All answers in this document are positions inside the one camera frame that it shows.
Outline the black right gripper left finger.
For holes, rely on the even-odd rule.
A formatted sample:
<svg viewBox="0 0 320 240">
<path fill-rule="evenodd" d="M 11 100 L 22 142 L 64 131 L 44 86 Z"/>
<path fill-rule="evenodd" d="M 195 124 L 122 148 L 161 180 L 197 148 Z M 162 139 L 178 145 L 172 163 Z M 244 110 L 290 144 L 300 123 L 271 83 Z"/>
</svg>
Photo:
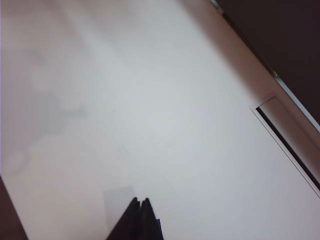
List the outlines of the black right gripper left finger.
<svg viewBox="0 0 320 240">
<path fill-rule="evenodd" d="M 107 240 L 137 240 L 140 202 L 134 197 L 106 238 Z"/>
</svg>

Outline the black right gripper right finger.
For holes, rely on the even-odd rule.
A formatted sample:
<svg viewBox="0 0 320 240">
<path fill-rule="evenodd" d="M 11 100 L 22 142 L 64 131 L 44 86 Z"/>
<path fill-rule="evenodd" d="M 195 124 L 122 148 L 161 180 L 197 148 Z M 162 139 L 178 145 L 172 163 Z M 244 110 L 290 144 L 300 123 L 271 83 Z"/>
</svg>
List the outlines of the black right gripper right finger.
<svg viewBox="0 0 320 240">
<path fill-rule="evenodd" d="M 140 240 L 162 240 L 162 230 L 149 198 L 142 201 L 139 212 Z"/>
</svg>

